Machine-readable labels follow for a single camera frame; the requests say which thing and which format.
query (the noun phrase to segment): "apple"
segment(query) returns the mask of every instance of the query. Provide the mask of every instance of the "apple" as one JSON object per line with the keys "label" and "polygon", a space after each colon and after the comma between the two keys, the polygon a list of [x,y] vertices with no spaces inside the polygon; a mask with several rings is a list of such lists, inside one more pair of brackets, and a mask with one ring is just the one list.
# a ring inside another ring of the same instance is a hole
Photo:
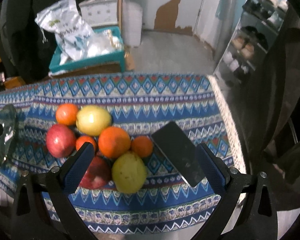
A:
{"label": "apple", "polygon": [[55,158],[68,157],[75,147],[76,137],[64,124],[54,124],[47,132],[47,149]]}
{"label": "apple", "polygon": [[111,180],[111,169],[108,163],[99,156],[95,156],[84,174],[79,186],[86,189],[98,189]]}

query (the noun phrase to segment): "table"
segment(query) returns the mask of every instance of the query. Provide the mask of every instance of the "table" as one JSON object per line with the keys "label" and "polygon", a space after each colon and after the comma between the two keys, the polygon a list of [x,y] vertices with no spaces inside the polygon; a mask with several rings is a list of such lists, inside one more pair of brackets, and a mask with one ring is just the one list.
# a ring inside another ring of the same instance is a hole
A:
{"label": "table", "polygon": [[[59,104],[96,104],[112,115],[114,126],[131,137],[150,135],[174,120],[194,144],[205,142],[229,167],[245,173],[241,145],[226,101],[212,76],[100,74],[55,79],[0,93],[0,109],[18,113],[18,143],[12,160],[0,167],[0,188],[13,197],[21,171],[46,172],[65,159],[53,158],[46,131],[56,123]],[[148,177],[136,194],[121,194],[111,181],[102,190],[78,188],[70,201],[90,230],[100,233],[159,233],[207,220],[220,196],[204,179],[184,183],[166,159],[145,160]],[[51,200],[43,194],[52,219]]]}

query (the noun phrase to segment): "plastic bag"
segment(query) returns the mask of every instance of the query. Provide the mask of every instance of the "plastic bag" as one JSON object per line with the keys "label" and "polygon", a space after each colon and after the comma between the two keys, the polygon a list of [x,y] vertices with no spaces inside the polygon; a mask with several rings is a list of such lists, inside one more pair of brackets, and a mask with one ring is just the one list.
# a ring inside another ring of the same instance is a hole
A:
{"label": "plastic bag", "polygon": [[111,30],[105,30],[90,36],[87,46],[87,57],[109,54],[115,50],[123,49],[118,37],[113,36]]}
{"label": "plastic bag", "polygon": [[55,33],[58,46],[71,59],[87,57],[87,42],[94,32],[79,15],[75,0],[54,3],[39,12],[35,22],[44,30]]}

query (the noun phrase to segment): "blue gripper pad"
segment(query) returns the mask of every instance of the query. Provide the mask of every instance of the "blue gripper pad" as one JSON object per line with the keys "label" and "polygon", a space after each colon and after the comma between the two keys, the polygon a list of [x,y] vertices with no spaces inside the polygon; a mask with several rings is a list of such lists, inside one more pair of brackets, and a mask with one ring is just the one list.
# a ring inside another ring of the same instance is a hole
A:
{"label": "blue gripper pad", "polygon": [[217,157],[215,157],[208,146],[203,143],[196,147],[195,157],[201,169],[205,173],[214,193],[223,197],[223,195],[226,193],[226,179],[215,164]]}
{"label": "blue gripper pad", "polygon": [[94,148],[92,143],[85,142],[74,156],[71,156],[62,165],[62,169],[68,169],[65,176],[60,174],[63,182],[63,193],[73,194],[80,184],[85,172],[87,171],[94,157]]}

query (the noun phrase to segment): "smartphone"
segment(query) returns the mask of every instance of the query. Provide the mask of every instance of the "smartphone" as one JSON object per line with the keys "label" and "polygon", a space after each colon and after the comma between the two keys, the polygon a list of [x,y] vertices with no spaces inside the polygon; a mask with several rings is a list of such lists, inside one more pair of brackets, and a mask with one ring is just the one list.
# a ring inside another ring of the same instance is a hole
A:
{"label": "smartphone", "polygon": [[153,133],[151,139],[189,186],[195,187],[205,178],[195,158],[194,144],[175,122]]}

